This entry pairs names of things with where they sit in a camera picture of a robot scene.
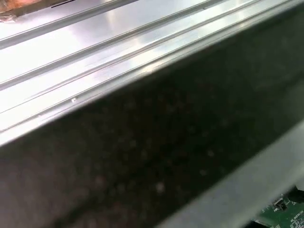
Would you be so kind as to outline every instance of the dust speck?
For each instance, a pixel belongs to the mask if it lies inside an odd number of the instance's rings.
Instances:
[[[117,187],[117,189],[118,189],[118,192],[119,192],[119,193],[124,193],[124,191],[125,191],[125,186],[124,186],[124,184],[119,184],[118,187]]]
[[[214,157],[214,152],[211,151],[211,150],[209,150],[209,151],[207,152],[207,154],[208,154],[208,156],[211,157],[211,158]]]
[[[134,108],[136,108],[136,102],[134,100],[131,100],[131,101],[128,101],[127,103],[125,103],[124,106],[127,109],[134,109]]]
[[[161,94],[158,94],[157,98],[158,98],[159,101],[163,101],[164,100],[164,97]]]
[[[147,145],[151,145],[151,144],[152,144],[152,138],[148,138],[148,139],[146,140],[146,144],[147,144]]]
[[[227,173],[227,170],[223,166],[220,166],[219,171],[220,171],[221,174]]]
[[[158,194],[163,194],[166,191],[165,185],[163,182],[158,182],[155,187],[156,187],[156,191]]]
[[[209,135],[209,132],[203,132],[201,136],[202,136],[203,138],[206,138],[206,137],[208,137],[208,135]]]
[[[88,221],[87,221],[87,227],[88,228],[97,228],[97,221],[95,218],[90,218]]]
[[[135,148],[137,146],[137,141],[136,140],[132,140],[130,142],[130,146],[133,147],[133,148]]]
[[[205,171],[205,170],[200,170],[199,173],[202,176],[206,176],[207,175],[207,171]]]
[[[105,185],[105,179],[104,177],[102,176],[97,176],[95,178],[95,184],[98,186],[98,187],[103,187]]]
[[[142,150],[142,159],[146,160],[148,158],[148,154],[146,150]]]
[[[109,109],[107,108],[107,107],[103,107],[103,112],[106,114],[106,113],[108,113],[109,112]]]
[[[191,134],[195,133],[195,127],[194,126],[189,126],[188,127],[188,132],[191,133]]]
[[[115,188],[113,188],[113,189],[111,189],[110,190],[110,196],[115,196],[116,195],[116,189]]]

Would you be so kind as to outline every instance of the green circuit board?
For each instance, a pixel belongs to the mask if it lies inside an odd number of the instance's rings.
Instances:
[[[304,228],[304,203],[282,196],[254,219],[269,228]]]

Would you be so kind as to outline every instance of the black surface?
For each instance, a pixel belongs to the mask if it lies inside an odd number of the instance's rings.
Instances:
[[[261,224],[258,224],[256,222],[250,222],[247,226],[244,228],[267,228],[266,226],[263,226]]]
[[[293,187],[286,195],[290,201],[304,203],[304,191],[299,190],[296,186]]]
[[[0,148],[1,227],[178,210],[302,120],[303,24],[299,7]]]

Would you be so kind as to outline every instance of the metal groove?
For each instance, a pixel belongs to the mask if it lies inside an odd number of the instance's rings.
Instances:
[[[106,62],[106,63],[104,63],[104,64],[101,64],[101,65],[99,65],[99,66],[96,66],[96,67],[94,67],[94,68],[92,68],[92,69],[90,69],[90,70],[87,70],[87,71],[85,71],[85,72],[82,72],[81,74],[76,75],[76,76],[74,76],[74,77],[72,77],[72,78],[70,78],[70,79],[68,79],[68,80],[62,81],[61,83],[58,83],[57,85],[52,86],[52,87],[50,87],[50,88],[47,89],[47,90],[41,91],[41,92],[35,94],[34,96],[29,97],[28,99],[24,99],[22,102],[19,102],[19,103],[17,103],[17,104],[14,104],[14,106],[11,106],[11,107],[8,108],[8,109],[1,110],[1,111],[0,111],[0,114],[3,113],[3,112],[5,112],[5,111],[8,111],[8,110],[10,110],[10,109],[12,109],[12,108],[14,108],[14,107],[16,107],[16,106],[18,106],[18,105],[21,105],[21,104],[23,104],[23,103],[25,103],[25,102],[27,102],[27,101],[30,101],[30,100],[32,100],[32,99],[35,99],[35,98],[38,97],[38,96],[41,96],[41,95],[43,95],[43,94],[45,94],[45,93],[48,93],[48,92],[51,92],[52,90],[54,90],[54,89],[56,89],[56,88],[59,88],[59,87],[64,86],[64,85],[66,85],[66,84],[68,84],[68,83],[71,83],[71,82],[73,82],[73,81],[75,81],[75,80],[78,80],[78,79],[80,79],[80,78],[82,78],[82,77],[84,77],[84,76],[86,76],[86,75],[92,74],[92,73],[94,73],[94,72],[96,72],[96,71],[98,71],[98,70],[101,70],[102,68],[105,68],[105,67],[107,67],[107,66],[109,66],[109,65],[112,65],[112,64],[115,64],[115,63],[119,63],[120,61],[127,60],[127,59],[129,59],[129,58],[131,58],[131,57],[134,57],[134,56],[136,56],[136,55],[138,55],[138,54],[140,54],[140,53],[142,53],[142,52],[144,52],[144,51],[147,51],[148,49],[150,49],[150,48],[152,48],[152,47],[154,47],[154,46],[157,46],[157,45],[159,45],[159,44],[161,44],[161,43],[163,43],[163,42],[166,42],[166,41],[168,41],[168,40],[170,40],[170,39],[172,39],[172,38],[174,38],[174,37],[177,37],[177,36],[179,36],[179,35],[182,35],[182,34],[184,34],[184,33],[187,33],[187,32],[189,32],[189,31],[191,31],[191,30],[193,30],[193,29],[197,29],[197,28],[199,28],[199,27],[201,27],[201,26],[203,26],[203,25],[205,25],[205,24],[207,24],[207,23],[210,23],[210,22],[212,22],[212,21],[214,21],[214,20],[217,20],[217,19],[219,19],[219,18],[221,18],[221,17],[224,17],[224,16],[226,16],[226,15],[232,13],[232,12],[235,12],[235,11],[237,11],[237,10],[240,10],[240,9],[246,7],[246,6],[249,6],[249,5],[251,5],[251,4],[254,4],[254,3],[256,3],[257,1],[259,1],[259,0],[251,1],[251,2],[248,2],[248,3],[246,3],[246,4],[244,4],[244,5],[240,6],[240,7],[237,7],[237,8],[228,10],[228,11],[225,11],[224,13],[222,13],[222,14],[220,14],[220,15],[217,15],[217,16],[211,18],[211,19],[208,19],[208,20],[206,20],[206,21],[203,21],[203,22],[201,22],[201,23],[198,23],[198,24],[196,24],[196,25],[194,25],[194,26],[191,26],[191,27],[189,27],[189,28],[186,28],[186,29],[184,29],[184,30],[181,30],[181,31],[179,31],[179,32],[176,32],[176,33],[174,33],[174,34],[171,34],[171,35],[169,35],[169,36],[166,36],[166,37],[164,37],[164,38],[162,38],[162,39],[160,39],[160,40],[157,40],[157,41],[155,41],[155,42],[153,42],[153,43],[151,43],[151,44],[149,44],[149,45],[147,45],[147,46],[144,46],[144,47],[142,47],[142,48],[140,48],[140,49],[138,49],[138,50],[136,50],[136,51],[133,51],[133,52],[128,53],[128,54],[126,54],[126,55],[124,55],[124,56],[121,56],[121,57],[119,57],[119,58],[113,59],[113,60],[111,60],[111,61],[109,61],[109,62]]]
[[[54,30],[69,26],[71,24],[75,24],[82,20],[94,17],[96,15],[114,10],[118,7],[130,4],[138,0],[112,0],[110,2],[106,2],[100,6],[96,6],[91,9],[84,10],[80,13],[73,14],[71,16],[67,16],[53,22],[38,26],[36,28],[29,29],[27,31],[0,39],[0,50],[8,48],[10,46],[16,45],[18,43],[27,41],[29,39],[33,39],[35,37],[44,35],[46,33],[52,32]]]
[[[136,29],[125,32],[125,33],[123,33],[121,35],[118,35],[116,37],[113,37],[111,39],[108,39],[108,40],[102,41],[98,44],[92,45],[88,48],[85,48],[83,50],[75,52],[75,53],[73,53],[69,56],[60,58],[60,59],[58,59],[54,62],[51,62],[47,65],[41,66],[41,67],[36,68],[36,69],[34,69],[32,71],[29,71],[29,72],[26,72],[22,75],[18,75],[16,77],[10,78],[6,81],[2,81],[2,82],[0,82],[0,90],[4,90],[8,87],[11,87],[11,86],[14,86],[16,84],[22,83],[26,80],[29,80],[29,79],[33,78],[33,77],[44,74],[44,73],[46,73],[46,72],[48,72],[48,71],[50,71],[54,68],[58,68],[58,67],[61,67],[63,65],[66,65],[68,63],[71,63],[73,61],[77,61],[78,59],[81,59],[83,57],[91,55],[91,54],[93,54],[93,53],[95,53],[95,52],[97,52],[97,51],[99,51],[103,48],[107,48],[111,45],[114,45],[114,44],[116,44],[118,42],[121,42],[125,39],[128,39],[130,37],[136,36],[138,34],[146,32],[148,30],[154,29],[156,27],[164,26],[166,24],[169,24],[169,23],[173,22],[176,19],[181,19],[185,16],[188,16],[189,14],[192,14],[194,12],[197,12],[199,10],[204,9],[211,2],[213,2],[213,0],[207,0],[203,3],[194,5],[192,7],[181,10],[181,11],[176,12],[174,14],[168,15],[164,18],[159,19],[159,20],[153,21],[149,24],[146,24],[146,25],[143,25],[143,26],[138,27]]]
[[[278,5],[275,5],[274,7],[278,7],[278,6],[281,6],[281,5],[286,4],[286,1],[283,2],[283,3],[279,3]],[[263,14],[263,13],[265,13],[266,11],[269,11],[269,10],[271,10],[271,9],[266,9],[266,10],[260,11],[258,14],[251,15],[251,16],[249,16],[248,18],[245,18],[245,19],[243,19],[243,20],[241,20],[241,21],[238,21],[237,23],[231,24],[231,25],[229,25],[228,27],[225,27],[225,28],[223,28],[223,29],[217,31],[216,33],[223,32],[223,31],[225,31],[225,30],[229,30],[231,27],[236,26],[236,25],[238,25],[238,24],[240,24],[240,23],[244,23],[244,22],[246,22],[246,21],[252,19],[253,17],[255,17],[255,16],[257,16],[257,15],[261,15],[261,14]],[[153,64],[153,63],[155,63],[155,62],[157,62],[157,61],[160,61],[161,59],[167,58],[167,57],[169,57],[169,56],[171,56],[171,55],[174,55],[175,53],[181,52],[182,50],[187,49],[187,48],[189,48],[189,47],[191,47],[191,46],[193,46],[193,45],[195,45],[195,44],[201,43],[201,42],[203,42],[204,40],[208,39],[209,37],[212,37],[212,35],[213,35],[212,33],[211,33],[211,34],[208,34],[208,35],[206,35],[206,36],[204,36],[204,37],[202,37],[202,38],[200,38],[200,39],[197,39],[197,40],[195,40],[195,41],[193,41],[193,42],[191,42],[191,43],[188,43],[187,45],[184,45],[184,46],[182,46],[182,47],[180,47],[180,48],[178,48],[178,49],[176,49],[176,50],[174,50],[174,51],[172,51],[172,52],[166,53],[166,54],[164,54],[164,55],[162,55],[162,56],[159,56],[159,57],[157,57],[157,58],[155,58],[155,59],[152,59],[152,60],[150,60],[150,61],[148,61],[148,62],[146,62],[146,63],[144,63],[144,64],[142,64],[142,65],[140,65],[140,66],[137,66],[137,67],[135,67],[135,68],[133,68],[133,69],[130,69],[130,70],[124,72],[123,74],[116,75],[116,76],[112,77],[111,79],[109,79],[109,80],[107,80],[107,81],[103,81],[103,82],[101,82],[101,83],[99,83],[99,84],[96,84],[95,86],[89,88],[87,91],[83,91],[83,92],[81,92],[81,93],[79,93],[79,94],[74,94],[74,95],[72,95],[72,96],[70,96],[70,97],[68,97],[68,98],[66,98],[66,99],[64,99],[64,100],[62,100],[62,101],[60,101],[60,102],[58,102],[58,103],[56,103],[56,104],[53,104],[53,105],[52,105],[51,107],[49,107],[48,109],[41,110],[40,112],[37,112],[37,113],[33,114],[31,117],[28,117],[28,118],[26,118],[25,120],[23,120],[23,121],[21,121],[21,122],[18,122],[18,123],[16,123],[15,125],[13,125],[13,126],[11,126],[11,127],[15,127],[15,126],[17,126],[17,125],[19,125],[19,124],[21,124],[21,123],[23,123],[23,122],[26,122],[26,121],[28,121],[28,120],[30,120],[30,119],[32,119],[32,118],[35,118],[35,117],[37,117],[38,115],[40,115],[41,113],[43,113],[43,112],[45,112],[45,111],[47,111],[47,110],[49,110],[49,109],[54,109],[54,108],[57,109],[58,106],[62,106],[62,105],[65,105],[65,104],[71,105],[71,102],[70,102],[70,101],[71,101],[71,99],[72,99],[73,97],[79,97],[80,94],[89,93],[91,90],[94,91],[97,87],[100,88],[101,85],[106,85],[106,84],[108,84],[108,83],[112,83],[112,82],[115,81],[115,80],[121,80],[122,77],[127,76],[127,75],[131,74],[132,72],[139,71],[140,69],[142,69],[142,68],[144,68],[144,67],[146,67],[146,66],[149,66],[149,65],[151,65],[151,64]]]
[[[209,9],[211,7],[214,7],[214,6],[217,6],[217,5],[221,4],[221,3],[223,3],[224,1],[226,1],[226,0],[217,0],[217,1],[214,1],[210,6],[206,6],[204,9],[207,10],[207,9]]]

